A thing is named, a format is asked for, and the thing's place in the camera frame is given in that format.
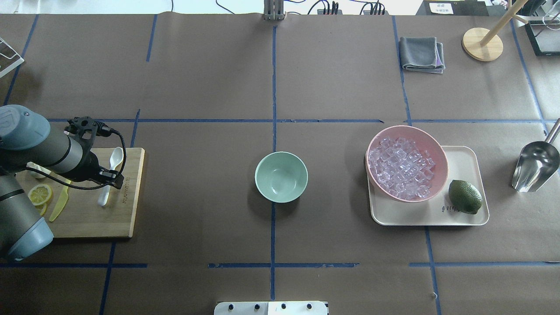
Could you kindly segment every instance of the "round wooden base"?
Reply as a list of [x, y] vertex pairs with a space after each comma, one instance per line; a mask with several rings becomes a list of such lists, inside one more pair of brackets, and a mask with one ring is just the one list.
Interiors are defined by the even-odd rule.
[[488, 29], [475, 27], [466, 31], [463, 35], [463, 49], [469, 56], [480, 61], [496, 60], [503, 52], [503, 43], [498, 35], [495, 35], [485, 46], [480, 41], [489, 32]]

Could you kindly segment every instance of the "wooden dowel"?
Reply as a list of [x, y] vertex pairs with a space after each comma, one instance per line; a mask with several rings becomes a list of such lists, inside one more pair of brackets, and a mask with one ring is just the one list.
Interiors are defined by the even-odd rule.
[[488, 44], [488, 42], [494, 38], [494, 36], [496, 36], [496, 34], [498, 34], [498, 32], [502, 29], [502, 27], [508, 23], [511, 18], [513, 17], [513, 15], [515, 13], [517, 13], [517, 11], [519, 11], [519, 9], [521, 9], [521, 7], [527, 3], [528, 0], [517, 0], [513, 6], [511, 6], [509, 8], [509, 10], [506, 11], [506, 13], [502, 16], [502, 18], [498, 21], [498, 24], [496, 24], [496, 26], [494, 26], [494, 28], [492, 28], [487, 34], [486, 36], [480, 41], [480, 45], [481, 46], [486, 46], [486, 44]]
[[529, 21], [527, 21], [526, 19], [524, 19], [524, 18], [520, 17], [520, 16], [519, 16], [519, 15], [517, 15], [517, 14], [514, 14], [514, 15], [513, 15], [512, 17], [513, 17], [514, 19], [516, 19], [516, 20], [520, 21], [520, 22], [521, 22], [521, 23], [523, 23], [523, 24], [527, 24], [527, 23], [529, 23]]

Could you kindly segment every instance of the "wooden cutting board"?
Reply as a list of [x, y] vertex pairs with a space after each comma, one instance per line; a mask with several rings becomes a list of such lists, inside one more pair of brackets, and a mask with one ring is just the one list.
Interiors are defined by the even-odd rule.
[[[99, 159], [99, 164], [109, 169], [109, 157], [113, 148], [92, 149], [91, 151]], [[120, 190], [111, 187], [109, 200], [105, 207], [97, 205], [97, 199], [102, 189], [84, 191], [69, 188], [66, 207], [53, 222], [49, 222], [48, 218], [53, 212], [54, 205], [62, 191], [62, 185], [49, 178], [36, 179], [27, 170], [19, 172], [16, 178], [26, 193], [29, 193], [30, 189], [37, 184], [48, 184], [51, 187], [53, 196], [48, 203], [44, 217], [55, 238], [130, 238], [136, 218], [144, 152], [143, 148], [127, 149], [127, 162], [123, 170], [123, 186]], [[54, 173], [51, 173], [51, 175], [63, 179]], [[93, 182], [72, 182], [72, 184], [83, 187], [97, 186]]]

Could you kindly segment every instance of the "mint green bowl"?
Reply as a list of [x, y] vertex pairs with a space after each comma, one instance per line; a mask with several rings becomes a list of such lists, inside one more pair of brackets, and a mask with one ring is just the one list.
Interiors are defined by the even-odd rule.
[[300, 197], [307, 187], [307, 168], [294, 154], [274, 152], [256, 166], [255, 184], [266, 199], [290, 202]]

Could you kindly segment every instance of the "wooden stand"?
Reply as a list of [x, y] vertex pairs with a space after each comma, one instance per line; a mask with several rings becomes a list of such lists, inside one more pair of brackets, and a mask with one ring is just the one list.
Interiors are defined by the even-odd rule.
[[498, 21], [498, 24], [491, 30], [482, 27], [475, 27], [468, 30], [463, 35], [463, 49], [469, 56], [479, 61], [496, 60], [503, 52], [503, 43], [498, 32], [512, 19], [515, 18], [523, 23], [527, 23], [523, 18], [515, 15], [528, 0], [518, 0]]

